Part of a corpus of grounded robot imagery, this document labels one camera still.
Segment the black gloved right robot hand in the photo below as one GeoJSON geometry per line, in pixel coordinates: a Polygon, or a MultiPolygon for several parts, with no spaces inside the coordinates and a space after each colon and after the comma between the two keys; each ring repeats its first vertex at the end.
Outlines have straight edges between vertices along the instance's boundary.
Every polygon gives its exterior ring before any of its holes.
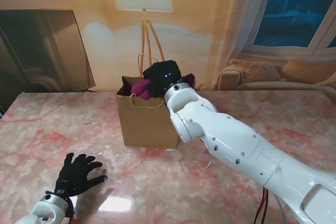
{"type": "Polygon", "coordinates": [[[163,96],[174,84],[179,83],[182,75],[174,60],[154,63],[143,72],[145,79],[149,79],[150,95],[153,98],[163,96]]]}

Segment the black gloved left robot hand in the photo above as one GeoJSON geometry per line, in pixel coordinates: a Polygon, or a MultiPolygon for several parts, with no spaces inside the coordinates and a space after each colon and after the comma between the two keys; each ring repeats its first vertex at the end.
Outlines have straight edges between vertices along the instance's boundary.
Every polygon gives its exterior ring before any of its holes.
{"type": "Polygon", "coordinates": [[[62,198],[78,196],[108,179],[107,175],[100,175],[88,180],[90,172],[102,167],[102,163],[95,161],[94,156],[80,154],[74,160],[73,157],[74,153],[66,155],[56,180],[54,194],[62,198]]]}

